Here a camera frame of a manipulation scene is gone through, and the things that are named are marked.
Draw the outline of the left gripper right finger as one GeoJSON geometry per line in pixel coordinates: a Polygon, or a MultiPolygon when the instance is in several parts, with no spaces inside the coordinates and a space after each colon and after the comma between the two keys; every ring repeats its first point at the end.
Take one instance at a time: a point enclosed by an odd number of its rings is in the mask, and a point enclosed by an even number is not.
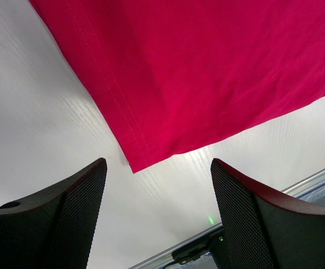
{"type": "Polygon", "coordinates": [[[212,183],[233,268],[325,268],[325,207],[213,159],[212,183]]]}

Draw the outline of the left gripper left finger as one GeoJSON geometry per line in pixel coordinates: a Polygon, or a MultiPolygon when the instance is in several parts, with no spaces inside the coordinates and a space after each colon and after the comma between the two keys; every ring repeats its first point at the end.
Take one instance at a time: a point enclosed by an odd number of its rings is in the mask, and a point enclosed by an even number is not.
{"type": "Polygon", "coordinates": [[[0,206],[0,268],[86,268],[107,174],[99,158],[0,206]]]}

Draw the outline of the magenta t shirt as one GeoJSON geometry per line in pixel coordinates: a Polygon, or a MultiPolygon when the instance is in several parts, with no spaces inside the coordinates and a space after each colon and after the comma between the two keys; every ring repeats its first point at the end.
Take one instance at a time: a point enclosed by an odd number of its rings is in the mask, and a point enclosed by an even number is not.
{"type": "Polygon", "coordinates": [[[133,172],[325,96],[325,1],[32,1],[133,172]]]}

